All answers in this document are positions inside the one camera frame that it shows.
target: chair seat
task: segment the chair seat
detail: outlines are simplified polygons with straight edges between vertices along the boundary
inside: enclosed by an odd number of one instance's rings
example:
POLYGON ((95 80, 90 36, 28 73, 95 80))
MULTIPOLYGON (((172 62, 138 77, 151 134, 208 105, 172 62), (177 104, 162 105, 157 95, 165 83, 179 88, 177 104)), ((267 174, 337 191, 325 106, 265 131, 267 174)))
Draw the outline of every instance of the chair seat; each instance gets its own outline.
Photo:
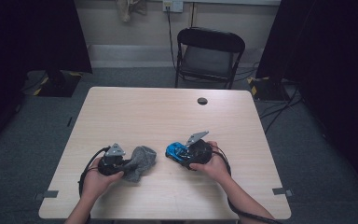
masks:
POLYGON ((233 53, 188 46, 181 72, 188 75, 210 75, 217 79, 231 76, 233 53))

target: beige cloth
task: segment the beige cloth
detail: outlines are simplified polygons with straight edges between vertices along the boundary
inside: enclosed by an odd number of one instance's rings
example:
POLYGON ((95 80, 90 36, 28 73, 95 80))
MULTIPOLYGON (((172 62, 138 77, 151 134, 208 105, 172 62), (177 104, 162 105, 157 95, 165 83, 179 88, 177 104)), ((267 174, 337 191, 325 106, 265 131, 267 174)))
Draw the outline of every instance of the beige cloth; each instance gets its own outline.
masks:
POLYGON ((132 12, 146 14, 146 0, 116 0, 118 14, 123 21, 130 21, 132 12))

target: chair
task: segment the chair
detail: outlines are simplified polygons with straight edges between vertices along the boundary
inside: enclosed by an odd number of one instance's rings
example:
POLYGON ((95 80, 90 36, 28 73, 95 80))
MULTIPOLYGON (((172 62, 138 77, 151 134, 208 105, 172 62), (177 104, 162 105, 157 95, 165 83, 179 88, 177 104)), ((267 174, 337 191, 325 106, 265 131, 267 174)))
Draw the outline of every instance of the chair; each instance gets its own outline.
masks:
POLYGON ((185 28, 177 36, 178 55, 175 88, 179 76, 223 82, 231 89, 238 63, 245 50, 237 35, 199 27, 185 28))

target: light wood table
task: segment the light wood table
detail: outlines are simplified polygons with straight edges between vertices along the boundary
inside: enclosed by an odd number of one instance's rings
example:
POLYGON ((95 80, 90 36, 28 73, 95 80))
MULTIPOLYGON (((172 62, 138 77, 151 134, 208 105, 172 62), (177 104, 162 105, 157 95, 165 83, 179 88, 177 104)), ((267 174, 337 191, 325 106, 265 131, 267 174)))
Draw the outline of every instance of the light wood table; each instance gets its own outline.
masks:
POLYGON ((165 157, 167 145, 185 143, 192 133, 209 131, 224 150, 233 178, 278 219, 291 211, 266 136, 248 91, 94 87, 81 108, 45 198, 42 218, 67 218, 75 207, 80 174, 101 148, 118 143, 129 159, 138 146, 157 152, 156 165, 139 183, 121 180, 91 211, 99 219, 237 219, 224 191, 201 172, 165 157), (204 97, 207 105, 199 105, 204 97))

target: hand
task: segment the hand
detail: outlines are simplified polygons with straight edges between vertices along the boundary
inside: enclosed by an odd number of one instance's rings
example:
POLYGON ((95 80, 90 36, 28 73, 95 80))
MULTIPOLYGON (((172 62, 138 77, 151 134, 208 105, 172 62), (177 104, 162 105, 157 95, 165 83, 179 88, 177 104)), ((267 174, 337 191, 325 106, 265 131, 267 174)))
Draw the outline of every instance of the hand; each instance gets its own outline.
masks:
MULTIPOLYGON (((207 143, 211 145, 213 151, 219 151, 216 142, 210 141, 207 143)), ((230 177, 226 163, 215 153, 212 153, 211 159, 206 164, 191 163, 190 168, 202 171, 218 183, 221 183, 225 178, 230 177)))
POLYGON ((102 175, 98 172, 98 162, 100 159, 101 157, 95 159, 86 174, 82 197, 91 197, 96 200, 106 191, 110 184, 118 181, 124 175, 122 171, 114 175, 102 175))

